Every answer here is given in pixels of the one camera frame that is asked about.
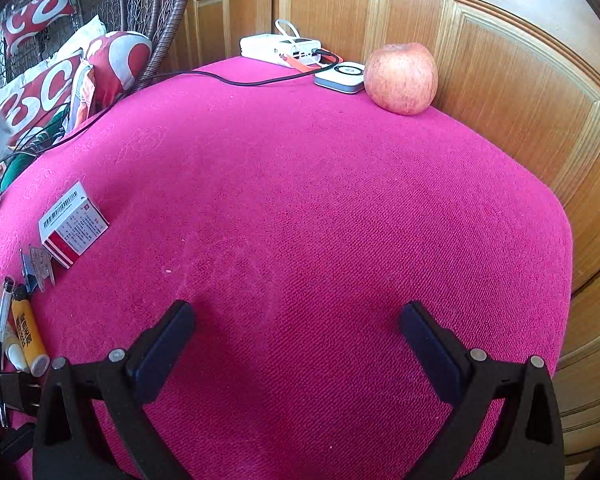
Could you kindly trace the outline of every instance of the small white device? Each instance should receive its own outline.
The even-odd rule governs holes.
[[[355,94],[365,87],[365,66],[352,61],[338,63],[330,70],[314,75],[318,86],[331,88],[345,94]]]
[[[281,54],[294,57],[304,65],[317,64],[320,55],[311,54],[314,48],[320,48],[320,41],[282,34],[258,34],[240,40],[240,53],[243,57],[288,67],[291,65],[282,59]]]

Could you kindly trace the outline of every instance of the red and white pillow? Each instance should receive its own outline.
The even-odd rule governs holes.
[[[133,86],[151,50],[149,38],[139,32],[108,32],[91,41],[86,59],[93,65],[98,108],[109,106],[117,95]]]
[[[47,68],[33,81],[14,88],[0,104],[15,145],[22,135],[32,136],[44,128],[58,111],[58,105],[69,102],[71,86],[82,51]]]
[[[14,56],[22,43],[44,30],[49,23],[74,12],[69,0],[31,0],[2,22],[7,57]]]

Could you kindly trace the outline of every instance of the cardboard box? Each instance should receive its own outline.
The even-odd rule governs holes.
[[[77,182],[38,222],[40,240],[65,268],[107,230],[109,223]]]

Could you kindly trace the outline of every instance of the green cloth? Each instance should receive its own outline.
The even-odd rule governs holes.
[[[69,105],[62,108],[59,112],[57,112],[53,118],[48,122],[48,124],[44,127],[44,129],[36,134],[35,139],[29,145],[31,152],[36,152],[37,150],[42,150],[51,146],[56,140],[56,136],[63,132],[62,121],[69,113]],[[25,153],[21,153],[11,159],[7,170],[4,172],[4,176],[2,177],[2,181],[0,182],[0,193],[4,193],[4,191],[16,180],[20,174],[26,170],[33,161],[36,160],[34,156],[26,155]]]

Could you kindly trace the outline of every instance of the white power bank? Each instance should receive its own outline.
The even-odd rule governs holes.
[[[308,56],[314,48],[320,48],[320,41],[307,38],[291,38],[282,34],[258,34],[240,40],[240,54],[243,57],[266,61],[290,67],[280,55],[285,54],[297,59],[304,65],[311,65],[320,61],[320,55]]]

